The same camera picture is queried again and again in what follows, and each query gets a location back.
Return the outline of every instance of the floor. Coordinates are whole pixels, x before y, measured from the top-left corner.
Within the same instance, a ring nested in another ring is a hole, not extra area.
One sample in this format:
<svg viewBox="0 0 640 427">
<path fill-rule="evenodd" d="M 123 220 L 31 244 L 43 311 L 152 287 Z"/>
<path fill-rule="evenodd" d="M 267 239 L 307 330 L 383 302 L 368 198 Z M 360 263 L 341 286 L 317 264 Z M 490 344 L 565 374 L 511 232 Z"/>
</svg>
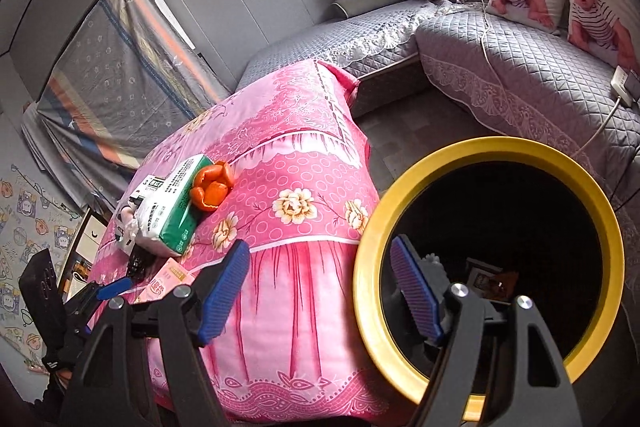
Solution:
<svg viewBox="0 0 640 427">
<path fill-rule="evenodd" d="M 355 122 L 369 138 L 369 173 L 381 194 L 430 153 L 462 140 L 495 135 L 434 87 L 364 114 Z"/>
<path fill-rule="evenodd" d="M 460 140 L 495 136 L 466 108 L 434 87 L 364 114 L 355 122 L 369 138 L 369 173 L 380 195 L 430 153 Z M 636 367 L 633 340 L 620 309 L 605 345 L 574 383 L 584 427 L 628 425 L 625 421 L 607 422 L 609 417 L 605 416 L 617 398 L 638 386 L 640 376 L 632 376 Z M 627 401 L 637 404 L 636 400 L 634 394 Z"/>
</svg>

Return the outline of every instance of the yellow circular frame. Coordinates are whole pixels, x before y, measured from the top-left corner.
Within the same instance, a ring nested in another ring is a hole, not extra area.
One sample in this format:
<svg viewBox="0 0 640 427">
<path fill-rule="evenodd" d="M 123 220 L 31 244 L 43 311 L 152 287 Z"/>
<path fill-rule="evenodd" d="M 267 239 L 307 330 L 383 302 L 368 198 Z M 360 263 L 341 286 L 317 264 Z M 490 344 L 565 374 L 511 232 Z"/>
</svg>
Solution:
<svg viewBox="0 0 640 427">
<path fill-rule="evenodd" d="M 353 273 L 353 300 L 360 334 L 385 378 L 405 397 L 420 403 L 429 379 L 413 367 L 386 326 L 380 299 L 380 269 L 387 242 L 405 208 L 447 172 L 480 162 L 511 161 L 556 177 L 582 202 L 600 239 L 602 286 L 596 311 L 580 342 L 564 359 L 571 382 L 593 362 L 618 313 L 624 283 L 624 251 L 618 221 L 591 176 L 576 162 L 542 143 L 505 136 L 476 138 L 440 149 L 405 172 L 386 192 L 360 241 Z M 484 396 L 472 394 L 464 419 L 478 421 Z"/>
</svg>

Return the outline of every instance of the pink floral quilt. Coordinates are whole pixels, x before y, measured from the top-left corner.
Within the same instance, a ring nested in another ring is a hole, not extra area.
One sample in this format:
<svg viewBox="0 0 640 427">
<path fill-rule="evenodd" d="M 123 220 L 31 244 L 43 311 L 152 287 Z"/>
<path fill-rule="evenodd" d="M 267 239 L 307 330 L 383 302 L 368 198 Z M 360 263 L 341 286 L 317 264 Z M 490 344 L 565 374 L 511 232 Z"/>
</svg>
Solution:
<svg viewBox="0 0 640 427">
<path fill-rule="evenodd" d="M 353 312 L 356 248 L 378 203 L 367 140 L 348 108 L 357 85 L 345 71 L 315 60 L 275 71 L 156 147 L 126 194 L 146 175 L 166 176 L 197 153 L 234 168 L 236 187 L 199 225 L 180 259 L 197 275 L 219 263 L 235 239 L 252 252 L 225 331 L 202 350 L 232 419 L 406 420 L 395 410 L 402 399 L 367 355 Z M 111 282 L 126 265 L 111 221 L 92 278 Z M 149 362 L 158 402 L 171 408 L 158 340 L 149 342 Z"/>
</svg>

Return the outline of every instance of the power strip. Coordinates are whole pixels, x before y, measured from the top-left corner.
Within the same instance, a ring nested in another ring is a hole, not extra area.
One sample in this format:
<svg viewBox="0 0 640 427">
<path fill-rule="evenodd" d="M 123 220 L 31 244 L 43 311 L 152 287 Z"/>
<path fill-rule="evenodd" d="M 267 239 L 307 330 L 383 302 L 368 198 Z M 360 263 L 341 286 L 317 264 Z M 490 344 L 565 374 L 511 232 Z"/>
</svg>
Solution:
<svg viewBox="0 0 640 427">
<path fill-rule="evenodd" d="M 633 71 L 626 73 L 620 66 L 616 68 L 613 74 L 611 87 L 620 97 L 620 102 L 625 107 L 631 107 L 634 101 L 637 102 L 640 98 L 640 80 L 638 76 Z"/>
</svg>

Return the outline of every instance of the power cord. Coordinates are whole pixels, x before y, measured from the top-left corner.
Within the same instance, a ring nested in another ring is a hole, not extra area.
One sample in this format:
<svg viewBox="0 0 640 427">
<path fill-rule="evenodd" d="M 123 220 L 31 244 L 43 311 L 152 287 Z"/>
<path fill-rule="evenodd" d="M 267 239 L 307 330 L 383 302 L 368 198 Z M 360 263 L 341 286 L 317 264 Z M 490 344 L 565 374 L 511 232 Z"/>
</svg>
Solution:
<svg viewBox="0 0 640 427">
<path fill-rule="evenodd" d="M 613 200 L 613 196 L 616 195 L 616 192 L 618 191 L 618 188 L 620 187 L 622 180 L 625 179 L 626 172 L 629 170 L 629 167 L 636 159 L 636 156 L 638 156 L 638 153 L 640 153 L 640 145 L 636 147 L 636 151 L 631 155 L 631 158 L 629 158 L 629 161 L 626 163 L 625 169 L 622 171 L 622 174 L 620 174 L 620 179 L 618 180 L 618 183 L 616 183 L 616 186 L 613 187 L 613 192 L 609 197 L 609 203 Z"/>
<path fill-rule="evenodd" d="M 493 29 L 493 27 L 489 23 L 489 19 L 486 16 L 486 4 L 485 4 L 484 0 L 480 0 L 480 2 L 482 3 L 482 19 L 484 20 L 484 31 L 482 32 L 482 36 L 480 37 L 480 47 L 482 48 L 482 53 L 484 54 L 484 60 L 486 60 L 487 65 L 489 65 L 489 68 L 491 69 L 491 71 L 494 74 L 495 78 L 498 80 L 498 83 L 500 84 L 500 87 L 502 88 L 502 93 L 504 95 L 504 101 L 506 102 L 507 108 L 509 109 L 509 114 L 511 116 L 511 121 L 513 121 L 513 125 L 518 130 L 518 133 L 520 134 L 520 137 L 524 138 L 524 135 L 522 134 L 522 131 L 518 127 L 516 118 L 515 118 L 515 116 L 513 114 L 513 110 L 511 109 L 511 103 L 509 102 L 509 97 L 507 95 L 507 90 L 504 87 L 504 84 L 502 82 L 502 79 L 501 79 L 500 75 L 494 69 L 494 66 L 492 65 L 492 63 L 489 61 L 489 56 L 487 55 L 487 52 L 486 52 L 486 41 L 485 41 L 486 35 L 489 32 L 489 29 Z"/>
<path fill-rule="evenodd" d="M 617 208 L 614 208 L 613 211 L 614 212 L 619 211 L 620 208 L 625 206 L 629 201 L 631 201 L 634 197 L 636 197 L 636 194 L 638 194 L 638 192 L 640 192 L 640 187 L 636 188 L 636 191 L 633 194 L 631 194 L 628 198 L 626 198 L 626 200 L 623 201 Z"/>
<path fill-rule="evenodd" d="M 589 146 L 589 144 L 596 139 L 596 136 L 604 130 L 604 128 L 607 126 L 607 123 L 609 123 L 609 120 L 611 120 L 611 118 L 613 117 L 613 114 L 615 113 L 615 111 L 620 107 L 621 101 L 622 99 L 618 97 L 618 99 L 616 100 L 616 103 L 613 105 L 613 109 L 609 111 L 607 118 L 604 119 L 604 121 L 602 122 L 600 127 L 598 127 L 597 131 L 593 134 L 593 136 L 587 140 L 587 143 L 584 144 L 582 147 L 580 147 L 580 149 L 578 149 L 577 152 L 575 152 L 574 155 L 571 156 L 572 159 L 575 160 L 580 155 L 580 153 L 584 151 Z"/>
</svg>

